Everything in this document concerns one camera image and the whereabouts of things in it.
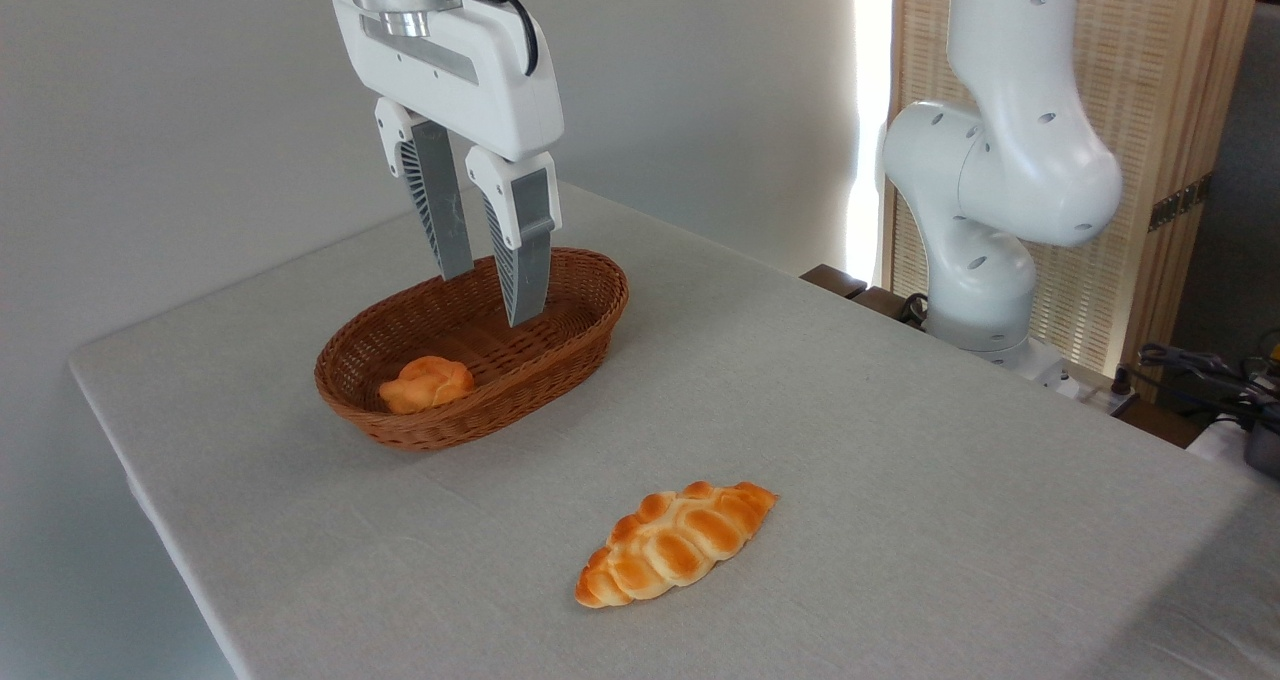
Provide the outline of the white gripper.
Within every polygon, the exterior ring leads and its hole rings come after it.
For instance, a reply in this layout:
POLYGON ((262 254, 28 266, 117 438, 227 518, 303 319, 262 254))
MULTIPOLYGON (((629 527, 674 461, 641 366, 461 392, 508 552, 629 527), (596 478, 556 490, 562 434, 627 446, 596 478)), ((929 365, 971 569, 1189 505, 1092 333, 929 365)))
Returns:
POLYGON ((475 143, 465 164, 485 201, 508 323, 536 318, 558 229, 556 165, 543 151, 564 133, 541 29, 526 76, 524 24, 509 6, 462 0, 428 15, 428 37, 401 37, 352 0, 332 1, 353 69, 381 96, 375 118, 387 164, 407 184, 442 278, 474 269, 449 129, 475 143))

